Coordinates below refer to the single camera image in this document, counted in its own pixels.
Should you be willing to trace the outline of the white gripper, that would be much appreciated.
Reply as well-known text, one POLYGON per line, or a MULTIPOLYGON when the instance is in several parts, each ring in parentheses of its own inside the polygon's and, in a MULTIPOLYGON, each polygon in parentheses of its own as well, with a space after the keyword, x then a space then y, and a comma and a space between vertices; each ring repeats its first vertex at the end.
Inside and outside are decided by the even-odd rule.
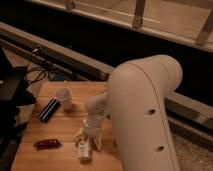
POLYGON ((75 142, 81 142, 85 140, 85 134, 89 137, 93 137, 92 141, 98 151, 102 149, 102 136, 101 134, 102 123, 104 118, 102 116, 94 115, 88 116, 83 121, 83 131, 80 130, 75 137, 75 142))

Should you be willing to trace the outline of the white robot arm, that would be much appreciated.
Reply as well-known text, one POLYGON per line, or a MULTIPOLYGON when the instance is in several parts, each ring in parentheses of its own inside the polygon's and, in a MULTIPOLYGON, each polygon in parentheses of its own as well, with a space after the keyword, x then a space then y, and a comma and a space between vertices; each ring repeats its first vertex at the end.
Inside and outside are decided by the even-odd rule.
POLYGON ((105 92, 85 102, 88 116, 77 145, 101 146, 101 128, 109 117, 124 171, 180 171, 165 110, 165 98, 181 83, 182 68, 167 55, 119 65, 105 92))

